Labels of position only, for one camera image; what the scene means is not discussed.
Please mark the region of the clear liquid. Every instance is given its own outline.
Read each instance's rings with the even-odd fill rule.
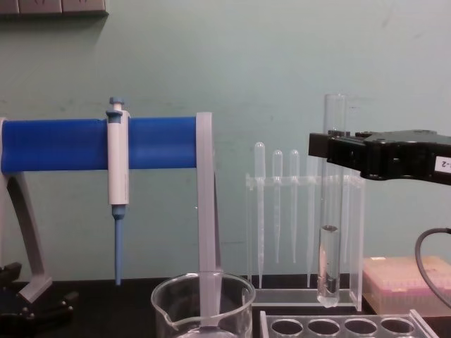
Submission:
[[[225,331],[216,326],[204,326],[192,329],[177,338],[238,338],[236,334]]]
[[[324,225],[320,232],[318,301],[324,307],[336,306],[340,291],[340,231]]]

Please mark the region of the blue pipette tip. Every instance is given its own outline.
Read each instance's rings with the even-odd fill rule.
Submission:
[[[123,219],[114,220],[114,278],[116,285],[121,285],[122,275],[122,222]]]

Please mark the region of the pipette tip box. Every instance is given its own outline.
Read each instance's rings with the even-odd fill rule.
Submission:
[[[451,298],[451,265],[437,256],[425,256],[423,262],[433,283]],[[414,257],[365,258],[363,296],[379,315],[411,308],[423,317],[451,315],[424,282]]]

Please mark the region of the blue pipette holder bar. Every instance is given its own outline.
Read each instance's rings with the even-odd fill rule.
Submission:
[[[196,118],[131,118],[130,169],[196,168]],[[1,171],[107,170],[105,120],[4,121]]]

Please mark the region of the rack hole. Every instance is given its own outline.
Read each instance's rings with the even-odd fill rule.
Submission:
[[[293,337],[302,332],[302,325],[294,319],[280,319],[271,325],[271,329],[277,334]]]
[[[346,320],[345,327],[349,331],[358,334],[372,334],[377,330],[376,324],[363,318]]]
[[[408,320],[402,318],[387,318],[382,320],[381,325],[394,333],[409,334],[414,331],[414,326]]]
[[[317,334],[332,336],[340,331],[340,326],[330,319],[317,319],[309,323],[309,329]]]

